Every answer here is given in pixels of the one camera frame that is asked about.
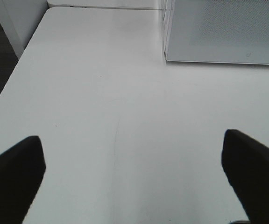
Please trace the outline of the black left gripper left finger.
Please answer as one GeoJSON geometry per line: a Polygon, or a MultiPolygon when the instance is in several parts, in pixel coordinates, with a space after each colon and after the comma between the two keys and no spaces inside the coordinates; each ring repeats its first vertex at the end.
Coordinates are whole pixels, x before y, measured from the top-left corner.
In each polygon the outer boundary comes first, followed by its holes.
{"type": "Polygon", "coordinates": [[[0,224],[21,224],[46,170],[41,140],[29,136],[0,154],[0,224]]]}

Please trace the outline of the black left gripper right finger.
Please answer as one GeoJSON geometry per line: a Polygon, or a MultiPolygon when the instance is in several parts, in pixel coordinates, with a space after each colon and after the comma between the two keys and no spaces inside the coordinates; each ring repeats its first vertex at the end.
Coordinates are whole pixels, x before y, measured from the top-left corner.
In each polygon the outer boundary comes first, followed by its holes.
{"type": "Polygon", "coordinates": [[[269,147],[228,129],[221,165],[250,223],[269,224],[269,147]]]}

